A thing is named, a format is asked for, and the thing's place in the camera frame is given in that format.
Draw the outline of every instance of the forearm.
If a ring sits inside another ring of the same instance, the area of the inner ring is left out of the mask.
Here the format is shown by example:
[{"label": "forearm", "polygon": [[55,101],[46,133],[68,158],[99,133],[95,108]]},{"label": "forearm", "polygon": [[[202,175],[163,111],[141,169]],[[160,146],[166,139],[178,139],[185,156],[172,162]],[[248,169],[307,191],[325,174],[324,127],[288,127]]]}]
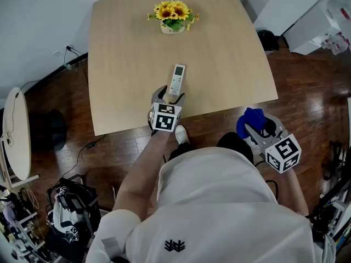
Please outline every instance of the forearm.
[{"label": "forearm", "polygon": [[290,169],[278,176],[278,187],[279,204],[290,208],[303,216],[307,216],[309,214],[305,198],[293,169]]},{"label": "forearm", "polygon": [[146,215],[147,204],[155,187],[155,182],[160,171],[163,153],[169,138],[169,132],[158,131],[142,151],[123,180],[117,193],[115,209],[129,209],[131,199],[137,200],[140,218]]}]

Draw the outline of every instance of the table top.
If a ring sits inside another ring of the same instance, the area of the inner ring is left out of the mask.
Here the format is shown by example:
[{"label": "table top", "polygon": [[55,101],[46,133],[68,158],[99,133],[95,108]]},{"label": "table top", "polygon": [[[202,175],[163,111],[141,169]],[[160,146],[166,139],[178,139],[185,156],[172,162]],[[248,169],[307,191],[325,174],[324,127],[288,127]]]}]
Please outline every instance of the table top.
[{"label": "table top", "polygon": [[[277,99],[267,57],[239,0],[181,0],[200,13],[166,35],[147,21],[165,0],[100,0],[90,26],[89,95],[95,135],[147,125],[153,92],[185,65],[182,117]],[[167,102],[174,97],[166,93]]]},{"label": "table top", "polygon": [[[19,179],[25,180],[31,170],[31,141],[27,103],[22,91],[17,87],[7,96],[2,128],[5,153],[10,166]],[[6,134],[9,134],[10,144],[6,140]]]}]

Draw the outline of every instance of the white pot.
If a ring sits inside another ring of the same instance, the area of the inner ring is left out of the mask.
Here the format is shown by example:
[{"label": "white pot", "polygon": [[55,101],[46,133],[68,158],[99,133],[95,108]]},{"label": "white pot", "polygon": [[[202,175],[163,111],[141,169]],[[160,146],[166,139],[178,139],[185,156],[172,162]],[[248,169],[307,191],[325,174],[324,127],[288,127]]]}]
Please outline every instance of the white pot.
[{"label": "white pot", "polygon": [[185,30],[185,26],[183,26],[181,29],[179,30],[173,30],[170,27],[166,26],[164,27],[164,23],[162,20],[160,20],[160,24],[161,24],[161,31],[164,34],[177,34],[177,33],[181,33]]}]

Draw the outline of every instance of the electrical outlet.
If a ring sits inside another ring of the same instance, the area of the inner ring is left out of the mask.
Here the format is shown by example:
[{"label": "electrical outlet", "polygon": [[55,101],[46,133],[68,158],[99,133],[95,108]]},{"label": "electrical outlet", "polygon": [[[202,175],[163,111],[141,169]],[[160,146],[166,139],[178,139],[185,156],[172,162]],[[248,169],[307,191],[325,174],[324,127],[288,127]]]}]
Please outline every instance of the electrical outlet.
[{"label": "electrical outlet", "polygon": [[57,50],[57,51],[53,52],[53,55],[56,57],[59,57],[59,56],[62,56],[62,53],[59,50]]},{"label": "electrical outlet", "polygon": [[71,45],[70,43],[68,43],[68,44],[66,44],[65,49],[66,49],[66,47],[74,48],[75,46],[73,46],[73,45]]}]

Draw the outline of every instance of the shirt logo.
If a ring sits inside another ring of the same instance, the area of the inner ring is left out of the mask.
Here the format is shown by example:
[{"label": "shirt logo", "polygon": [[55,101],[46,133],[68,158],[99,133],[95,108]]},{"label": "shirt logo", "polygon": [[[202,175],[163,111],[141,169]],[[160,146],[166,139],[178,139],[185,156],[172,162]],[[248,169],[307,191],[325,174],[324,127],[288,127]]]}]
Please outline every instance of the shirt logo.
[{"label": "shirt logo", "polygon": [[168,250],[168,251],[175,250],[176,252],[180,252],[183,249],[185,249],[184,243],[185,242],[181,242],[181,241],[174,242],[172,240],[170,240],[169,242],[165,241],[165,250]]}]

